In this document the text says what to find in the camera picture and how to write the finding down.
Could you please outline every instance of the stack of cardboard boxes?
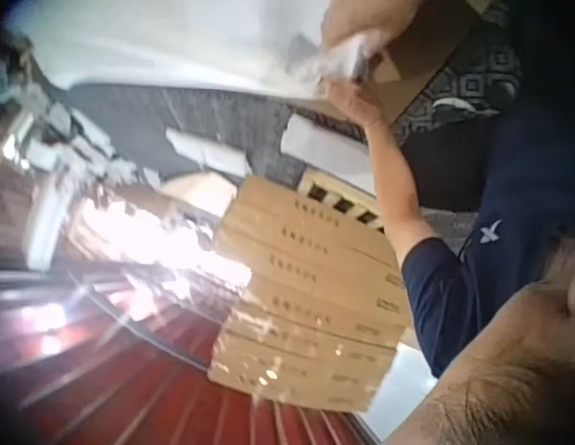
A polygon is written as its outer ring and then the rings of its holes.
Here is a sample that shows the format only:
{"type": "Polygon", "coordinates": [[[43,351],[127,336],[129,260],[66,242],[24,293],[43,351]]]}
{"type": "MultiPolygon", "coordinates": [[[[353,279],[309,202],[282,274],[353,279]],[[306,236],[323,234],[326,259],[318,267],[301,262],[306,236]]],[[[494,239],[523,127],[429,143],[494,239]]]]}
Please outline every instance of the stack of cardboard boxes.
{"type": "Polygon", "coordinates": [[[213,245],[252,279],[215,345],[210,379],[299,406],[367,409],[411,326],[386,237],[250,177],[213,245]]]}

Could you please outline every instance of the sleeve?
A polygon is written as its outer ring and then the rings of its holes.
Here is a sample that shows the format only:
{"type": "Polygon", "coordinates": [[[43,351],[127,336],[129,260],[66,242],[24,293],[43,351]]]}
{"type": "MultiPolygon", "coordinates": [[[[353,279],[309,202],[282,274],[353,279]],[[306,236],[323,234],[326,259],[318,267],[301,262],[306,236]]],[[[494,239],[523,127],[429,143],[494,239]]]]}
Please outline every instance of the sleeve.
{"type": "Polygon", "coordinates": [[[411,249],[402,277],[417,340],[432,374],[440,377],[477,334],[475,281],[438,238],[425,239],[411,249]]]}

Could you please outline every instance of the hand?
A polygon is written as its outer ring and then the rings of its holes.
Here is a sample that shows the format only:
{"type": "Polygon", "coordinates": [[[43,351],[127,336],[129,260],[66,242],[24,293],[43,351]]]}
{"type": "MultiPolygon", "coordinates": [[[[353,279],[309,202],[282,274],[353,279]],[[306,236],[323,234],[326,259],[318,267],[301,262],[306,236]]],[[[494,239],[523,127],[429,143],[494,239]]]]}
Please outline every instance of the hand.
{"type": "Polygon", "coordinates": [[[332,0],[323,19],[323,47],[372,32],[376,50],[399,37],[425,0],[332,0]]]}
{"type": "Polygon", "coordinates": [[[323,87],[328,101],[365,130],[384,121],[380,101],[369,88],[346,80],[330,79],[323,80],[323,87]]]}

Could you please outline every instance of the white wall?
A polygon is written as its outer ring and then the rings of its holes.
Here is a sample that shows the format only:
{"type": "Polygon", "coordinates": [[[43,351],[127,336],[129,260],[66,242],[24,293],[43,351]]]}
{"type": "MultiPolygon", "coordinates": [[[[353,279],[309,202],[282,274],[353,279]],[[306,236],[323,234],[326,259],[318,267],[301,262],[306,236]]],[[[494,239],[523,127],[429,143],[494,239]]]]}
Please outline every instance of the white wall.
{"type": "Polygon", "coordinates": [[[400,343],[372,406],[359,416],[378,439],[384,440],[428,395],[436,381],[421,351],[400,343]]]}

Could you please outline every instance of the shirt logo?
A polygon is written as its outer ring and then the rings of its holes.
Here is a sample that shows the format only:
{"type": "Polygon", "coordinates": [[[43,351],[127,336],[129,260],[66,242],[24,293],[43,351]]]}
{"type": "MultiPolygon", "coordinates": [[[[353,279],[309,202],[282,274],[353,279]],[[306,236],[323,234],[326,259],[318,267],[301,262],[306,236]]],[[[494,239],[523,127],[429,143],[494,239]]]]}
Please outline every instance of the shirt logo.
{"type": "Polygon", "coordinates": [[[500,225],[501,222],[502,220],[498,220],[492,224],[492,227],[481,227],[481,232],[483,233],[480,241],[481,244],[493,243],[500,239],[500,236],[495,233],[495,229],[498,228],[498,225],[500,225]]]}

